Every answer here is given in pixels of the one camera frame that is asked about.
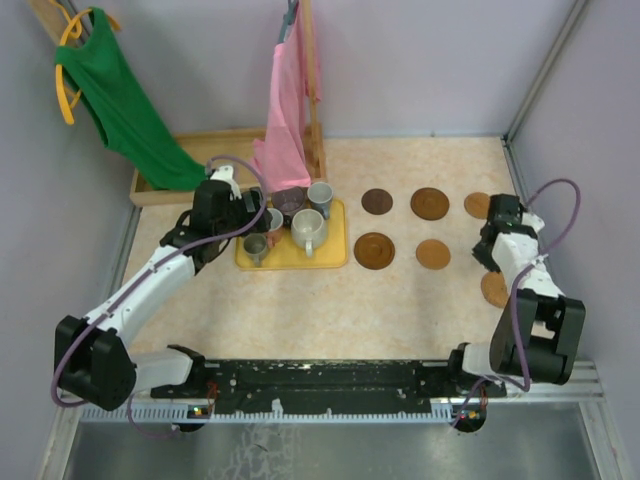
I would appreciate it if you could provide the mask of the light wooden coaster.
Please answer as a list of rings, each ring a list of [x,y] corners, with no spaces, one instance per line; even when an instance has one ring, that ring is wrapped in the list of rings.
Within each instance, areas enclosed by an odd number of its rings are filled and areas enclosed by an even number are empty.
[[[422,241],[416,248],[416,259],[421,266],[430,270],[441,270],[451,261],[448,246],[437,239]]]
[[[491,197],[484,192],[472,192],[464,199],[465,211],[473,218],[486,220],[489,214]]]

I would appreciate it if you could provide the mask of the cork woven coaster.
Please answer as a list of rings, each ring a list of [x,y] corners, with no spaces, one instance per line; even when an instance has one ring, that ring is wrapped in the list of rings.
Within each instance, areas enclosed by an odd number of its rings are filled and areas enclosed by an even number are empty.
[[[481,293],[484,299],[497,308],[504,308],[509,292],[502,273],[487,272],[481,279]]]

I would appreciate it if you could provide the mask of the large white mug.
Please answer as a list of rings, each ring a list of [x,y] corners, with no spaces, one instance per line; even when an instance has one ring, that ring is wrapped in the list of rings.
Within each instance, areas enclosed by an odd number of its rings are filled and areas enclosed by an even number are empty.
[[[292,219],[291,235],[295,245],[304,251],[307,258],[312,258],[327,241],[328,224],[320,212],[303,209]]]

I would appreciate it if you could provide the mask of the grey blue mug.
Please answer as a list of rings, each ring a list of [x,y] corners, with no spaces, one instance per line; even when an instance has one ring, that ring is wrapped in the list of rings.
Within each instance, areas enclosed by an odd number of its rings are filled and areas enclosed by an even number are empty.
[[[315,182],[307,189],[310,207],[320,213],[325,220],[330,218],[333,198],[334,190],[326,182]]]

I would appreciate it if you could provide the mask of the brown ridged wooden coaster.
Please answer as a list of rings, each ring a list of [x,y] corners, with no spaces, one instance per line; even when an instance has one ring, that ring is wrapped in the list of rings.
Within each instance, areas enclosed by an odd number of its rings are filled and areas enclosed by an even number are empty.
[[[380,232],[368,232],[356,240],[354,256],[362,267],[381,270],[393,262],[395,245],[388,236]]]

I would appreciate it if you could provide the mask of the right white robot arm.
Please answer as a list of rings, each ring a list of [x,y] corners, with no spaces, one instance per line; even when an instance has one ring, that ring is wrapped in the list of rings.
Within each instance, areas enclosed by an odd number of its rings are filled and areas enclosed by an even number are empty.
[[[538,242],[543,227],[517,196],[490,197],[472,255],[488,272],[503,276],[508,299],[488,343],[462,343],[451,352],[446,380],[454,393],[470,395],[482,377],[556,385],[569,380],[586,307],[551,278]]]

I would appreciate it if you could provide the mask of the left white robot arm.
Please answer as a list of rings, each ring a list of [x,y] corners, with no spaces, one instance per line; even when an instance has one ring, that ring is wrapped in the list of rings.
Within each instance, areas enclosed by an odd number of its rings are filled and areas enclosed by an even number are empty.
[[[133,356],[129,347],[142,327],[179,288],[220,254],[227,240],[268,226],[266,198],[258,188],[239,192],[231,181],[210,179],[196,189],[193,204],[161,238],[145,266],[103,304],[81,318],[68,315],[54,335],[55,403],[60,393],[76,404],[113,411],[140,391],[174,386],[201,394],[208,373],[202,356],[186,347]]]

